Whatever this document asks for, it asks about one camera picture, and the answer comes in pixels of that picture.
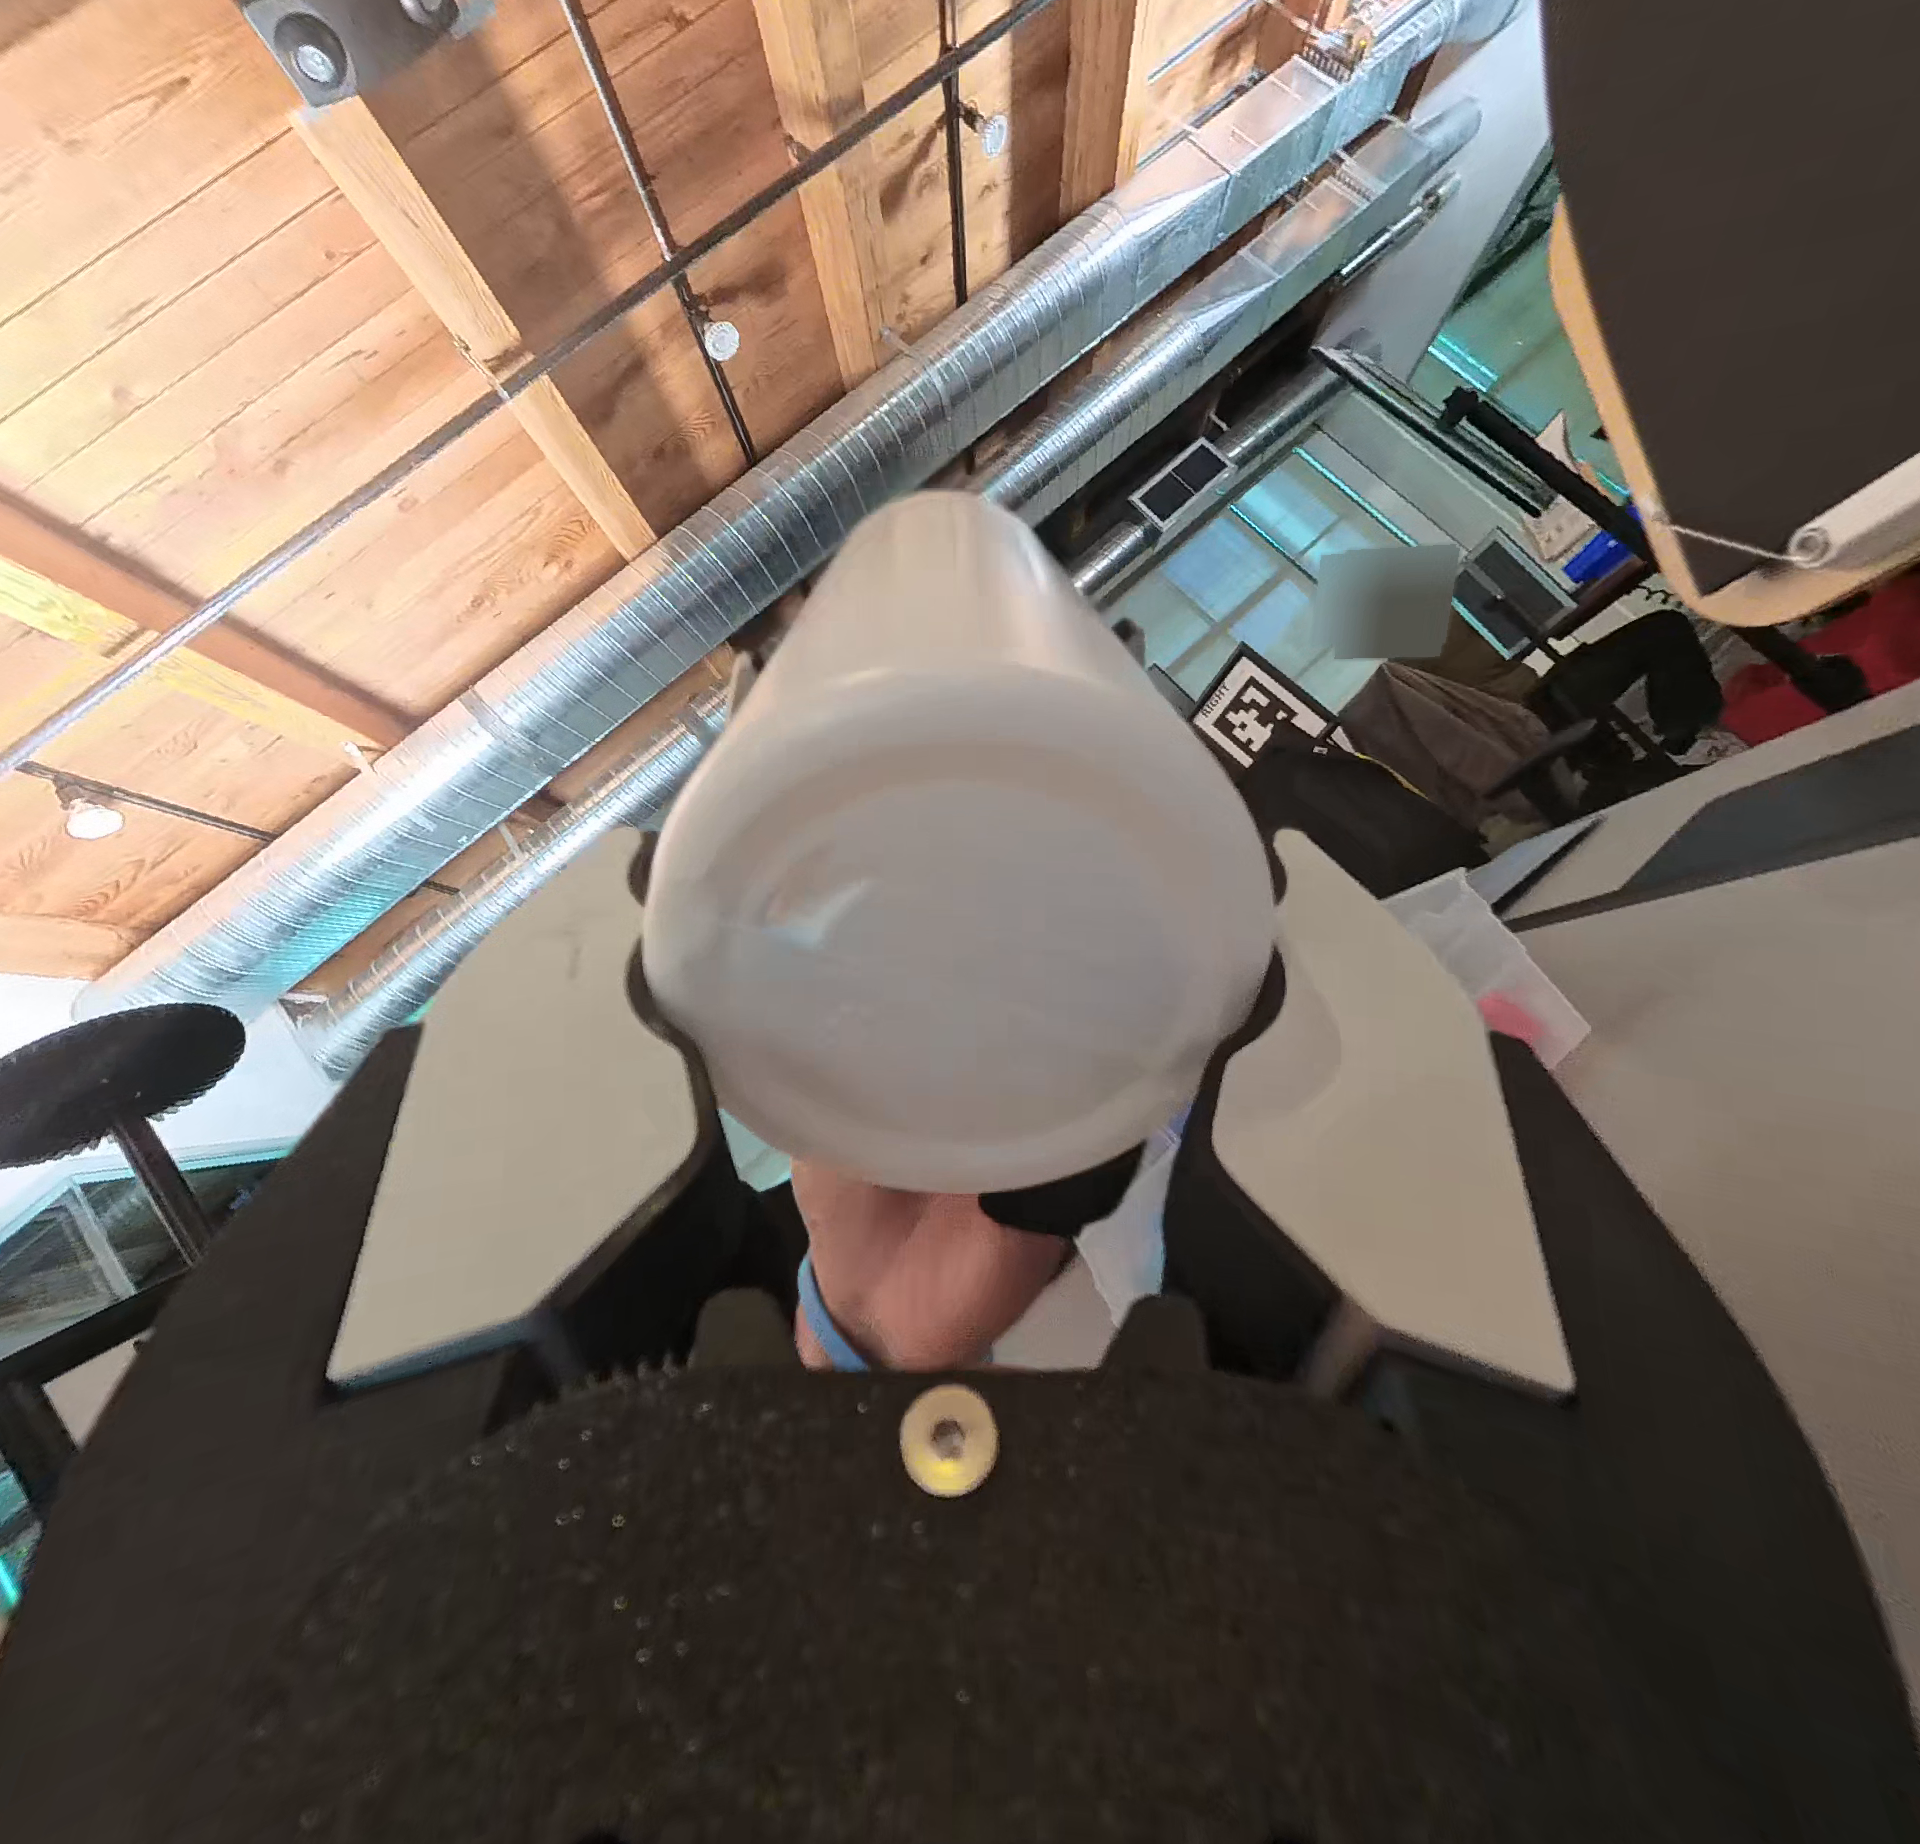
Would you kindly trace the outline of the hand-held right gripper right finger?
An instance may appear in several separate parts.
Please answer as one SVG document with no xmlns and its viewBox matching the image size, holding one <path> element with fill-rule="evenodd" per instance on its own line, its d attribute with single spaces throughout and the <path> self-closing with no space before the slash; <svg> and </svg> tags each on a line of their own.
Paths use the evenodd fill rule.
<svg viewBox="0 0 1920 1844">
<path fill-rule="evenodd" d="M 1297 831 L 1279 1014 L 1223 1058 L 1207 1146 L 1279 1258 L 1304 1258 L 1316 1397 L 1375 1356 L 1571 1399 L 1577 1364 L 1523 1178 L 1497 1035 L 1454 969 Z"/>
</svg>

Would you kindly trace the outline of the thin spiral metal duct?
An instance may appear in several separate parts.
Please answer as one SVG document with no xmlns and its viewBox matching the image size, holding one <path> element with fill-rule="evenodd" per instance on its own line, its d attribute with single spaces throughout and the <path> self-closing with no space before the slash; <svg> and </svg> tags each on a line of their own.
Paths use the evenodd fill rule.
<svg viewBox="0 0 1920 1844">
<path fill-rule="evenodd" d="M 1124 494 L 1140 491 L 1165 462 L 1191 440 L 1172 445 L 1164 464 L 1140 471 L 1130 491 L 1101 491 L 1101 473 L 1130 464 L 1172 423 L 1172 367 L 1156 356 L 1138 356 L 1101 380 L 1085 380 L 1049 413 L 1022 431 L 993 464 L 970 485 L 975 494 L 1015 510 L 1024 525 L 1064 510 L 1072 494 L 1098 494 L 1104 514 L 1091 536 L 1063 552 L 1072 587 L 1091 605 L 1118 605 L 1150 566 L 1189 546 L 1226 501 L 1256 485 L 1294 445 L 1304 445 L 1316 421 L 1340 405 L 1343 380 L 1315 356 L 1282 367 L 1269 391 L 1249 394 L 1236 413 L 1207 413 L 1191 440 L 1213 440 L 1233 462 L 1233 482 L 1216 501 L 1191 505 L 1172 530 L 1150 530 L 1130 514 Z M 298 1043 L 316 1072 L 346 1075 L 378 1035 L 420 1019 L 420 1011 L 442 988 L 458 962 L 534 891 L 543 891 L 570 859 L 583 859 L 602 835 L 631 826 L 653 831 L 684 791 L 687 771 L 725 722 L 725 700 L 744 673 L 725 663 L 717 673 L 694 673 L 673 691 L 643 705 L 644 732 L 614 765 L 595 771 L 583 803 L 559 809 L 525 847 L 491 864 L 464 882 L 447 907 L 402 930 L 373 953 L 345 988 L 298 1014 Z"/>
</svg>

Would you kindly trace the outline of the grey desk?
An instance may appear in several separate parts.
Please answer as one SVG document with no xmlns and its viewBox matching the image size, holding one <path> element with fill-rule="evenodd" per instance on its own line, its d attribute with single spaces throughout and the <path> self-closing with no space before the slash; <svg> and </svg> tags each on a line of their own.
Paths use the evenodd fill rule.
<svg viewBox="0 0 1920 1844">
<path fill-rule="evenodd" d="M 1622 891 L 1702 803 L 1915 726 L 1915 681 L 1697 770 L 1477 874 L 1500 914 Z M 1915 842 L 1523 943 L 1584 1014 L 1561 1088 L 1742 1323 L 1849 1516 L 1915 1676 L 1920 1310 Z"/>
</svg>

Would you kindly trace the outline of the black ceiling mount box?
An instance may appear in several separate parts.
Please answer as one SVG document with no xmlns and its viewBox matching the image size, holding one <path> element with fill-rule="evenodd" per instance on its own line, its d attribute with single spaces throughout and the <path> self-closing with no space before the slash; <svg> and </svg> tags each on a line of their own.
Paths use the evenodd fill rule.
<svg viewBox="0 0 1920 1844">
<path fill-rule="evenodd" d="M 491 0 L 233 0 L 308 111 L 360 100 L 473 33 Z"/>
</svg>

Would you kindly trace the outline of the brown jacket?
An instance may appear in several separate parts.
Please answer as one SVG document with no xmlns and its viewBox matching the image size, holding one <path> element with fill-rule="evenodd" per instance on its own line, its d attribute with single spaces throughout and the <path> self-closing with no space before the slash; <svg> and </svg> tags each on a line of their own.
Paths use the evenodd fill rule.
<svg viewBox="0 0 1920 1844">
<path fill-rule="evenodd" d="M 1497 815 L 1492 784 L 1546 748 L 1541 716 L 1523 700 L 1398 663 L 1379 663 L 1340 705 L 1340 732 L 1464 831 Z"/>
</svg>

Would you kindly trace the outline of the framed marker poster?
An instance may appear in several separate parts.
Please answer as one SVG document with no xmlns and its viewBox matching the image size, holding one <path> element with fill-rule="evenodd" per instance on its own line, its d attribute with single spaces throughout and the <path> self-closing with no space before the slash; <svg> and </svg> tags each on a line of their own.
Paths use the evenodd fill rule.
<svg viewBox="0 0 1920 1844">
<path fill-rule="evenodd" d="M 1254 771 L 1274 748 L 1351 748 L 1340 716 L 1242 641 L 1198 696 L 1189 726 L 1226 770 L 1233 784 Z"/>
</svg>

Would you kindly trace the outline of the person's left hand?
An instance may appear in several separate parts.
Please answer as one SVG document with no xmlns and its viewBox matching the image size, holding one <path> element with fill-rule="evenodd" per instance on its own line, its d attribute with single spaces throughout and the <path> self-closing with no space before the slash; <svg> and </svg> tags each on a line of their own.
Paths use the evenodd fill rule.
<svg viewBox="0 0 1920 1844">
<path fill-rule="evenodd" d="M 970 1190 L 880 1189 L 816 1164 L 790 1178 L 823 1303 L 874 1370 L 982 1370 L 1072 1261 L 1064 1237 L 1000 1228 Z"/>
</svg>

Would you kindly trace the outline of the blue wristband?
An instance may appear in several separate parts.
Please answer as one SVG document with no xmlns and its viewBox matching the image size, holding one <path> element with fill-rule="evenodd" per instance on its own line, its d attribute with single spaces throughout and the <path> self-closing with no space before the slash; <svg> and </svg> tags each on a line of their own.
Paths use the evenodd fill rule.
<svg viewBox="0 0 1920 1844">
<path fill-rule="evenodd" d="M 870 1356 L 826 1316 L 812 1255 L 805 1255 L 805 1261 L 798 1261 L 798 1335 L 805 1335 L 798 1350 L 805 1350 L 808 1370 L 826 1370 L 826 1373 L 870 1373 L 874 1370 Z"/>
</svg>

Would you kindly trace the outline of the clear plastic organizer tray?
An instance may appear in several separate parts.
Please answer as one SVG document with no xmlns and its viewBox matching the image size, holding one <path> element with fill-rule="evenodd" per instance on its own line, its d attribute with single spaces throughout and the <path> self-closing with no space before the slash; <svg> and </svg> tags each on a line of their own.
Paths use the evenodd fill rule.
<svg viewBox="0 0 1920 1844">
<path fill-rule="evenodd" d="M 1451 969 L 1487 1033 L 1523 1043 L 1546 1072 L 1584 1045 L 1584 1014 L 1500 927 L 1464 869 L 1390 892 L 1386 907 Z"/>
</svg>

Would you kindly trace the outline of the red crate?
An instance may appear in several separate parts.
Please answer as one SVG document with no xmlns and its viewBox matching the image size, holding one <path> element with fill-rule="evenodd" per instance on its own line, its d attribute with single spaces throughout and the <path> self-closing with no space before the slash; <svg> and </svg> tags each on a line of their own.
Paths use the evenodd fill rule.
<svg viewBox="0 0 1920 1844">
<path fill-rule="evenodd" d="M 1871 696 L 1885 696 L 1885 691 L 1915 681 L 1920 676 L 1920 575 L 1907 571 L 1907 575 L 1874 587 L 1871 594 L 1837 605 L 1837 619 L 1823 619 L 1805 639 L 1805 650 L 1856 663 Z M 1821 716 L 1827 716 L 1827 711 L 1814 705 L 1786 681 L 1784 667 L 1754 663 L 1724 681 L 1724 716 L 1717 722 L 1742 748 L 1775 741 L 1775 737 L 1810 726 Z"/>
</svg>

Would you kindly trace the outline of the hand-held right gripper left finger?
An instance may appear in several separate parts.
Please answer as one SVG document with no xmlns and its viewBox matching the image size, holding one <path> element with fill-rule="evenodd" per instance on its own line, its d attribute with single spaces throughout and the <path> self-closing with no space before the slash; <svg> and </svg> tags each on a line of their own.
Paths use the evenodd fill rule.
<svg viewBox="0 0 1920 1844">
<path fill-rule="evenodd" d="M 442 978 L 409 1043 L 339 1388 L 525 1350 L 558 1382 L 684 1356 L 744 1255 L 709 1072 L 631 1007 L 635 831 L 613 831 Z"/>
</svg>

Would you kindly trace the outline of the black round disc stand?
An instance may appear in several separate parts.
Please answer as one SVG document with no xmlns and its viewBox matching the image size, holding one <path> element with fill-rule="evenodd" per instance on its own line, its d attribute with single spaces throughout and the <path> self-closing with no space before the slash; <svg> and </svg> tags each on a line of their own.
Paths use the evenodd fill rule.
<svg viewBox="0 0 1920 1844">
<path fill-rule="evenodd" d="M 224 1007 L 141 1007 L 49 1033 L 0 1060 L 0 1166 L 117 1143 L 177 1258 L 198 1269 L 211 1222 L 158 1122 L 229 1083 L 243 1052 L 249 1025 Z"/>
</svg>

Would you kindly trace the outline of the large metal duct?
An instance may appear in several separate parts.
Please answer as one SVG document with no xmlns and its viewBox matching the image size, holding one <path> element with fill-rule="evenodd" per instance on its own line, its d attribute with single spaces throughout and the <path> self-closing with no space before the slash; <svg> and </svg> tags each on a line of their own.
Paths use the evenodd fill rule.
<svg viewBox="0 0 1920 1844">
<path fill-rule="evenodd" d="M 635 705 L 812 575 L 1015 405 L 1315 179 L 1360 114 L 1282 75 L 1150 156 L 826 413 L 673 525 L 574 610 L 413 726 L 202 905 L 90 978 L 72 1014 L 261 1014 Z"/>
</svg>

